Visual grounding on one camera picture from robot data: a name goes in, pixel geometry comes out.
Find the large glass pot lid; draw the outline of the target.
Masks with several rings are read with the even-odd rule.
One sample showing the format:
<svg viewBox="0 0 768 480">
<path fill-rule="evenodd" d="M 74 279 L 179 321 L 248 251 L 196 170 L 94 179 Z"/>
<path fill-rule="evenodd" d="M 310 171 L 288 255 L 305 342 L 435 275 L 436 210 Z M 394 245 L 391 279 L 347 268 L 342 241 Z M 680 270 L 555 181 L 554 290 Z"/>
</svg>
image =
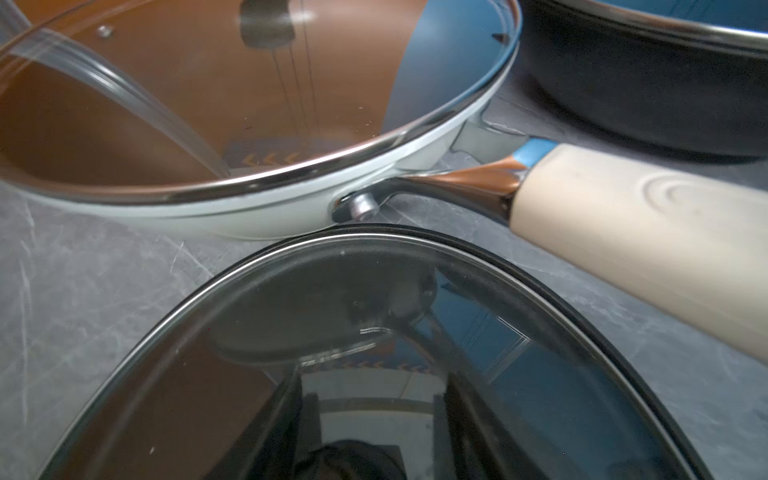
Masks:
<svg viewBox="0 0 768 480">
<path fill-rule="evenodd" d="M 5 1 L 1 178 L 160 205 L 372 160 L 467 112 L 515 1 Z"/>
</svg>

